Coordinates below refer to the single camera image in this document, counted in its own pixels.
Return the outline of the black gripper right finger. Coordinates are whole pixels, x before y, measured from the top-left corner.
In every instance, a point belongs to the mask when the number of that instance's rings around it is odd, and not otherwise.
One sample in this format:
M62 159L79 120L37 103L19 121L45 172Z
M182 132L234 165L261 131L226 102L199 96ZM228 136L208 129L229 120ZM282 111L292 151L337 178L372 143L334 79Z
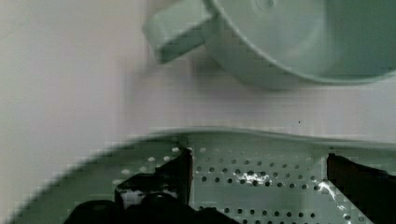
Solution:
M395 224L395 176L331 153L327 178L374 224Z

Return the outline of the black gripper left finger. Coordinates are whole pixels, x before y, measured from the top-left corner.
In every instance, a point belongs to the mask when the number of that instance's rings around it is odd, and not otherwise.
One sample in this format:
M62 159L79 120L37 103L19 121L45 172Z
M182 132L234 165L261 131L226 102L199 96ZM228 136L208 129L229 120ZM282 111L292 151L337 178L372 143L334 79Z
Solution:
M150 194L165 193L188 204L192 180L191 150L182 148L178 156L156 167L153 173L136 174L118 184L114 201L119 208L127 209L141 204Z

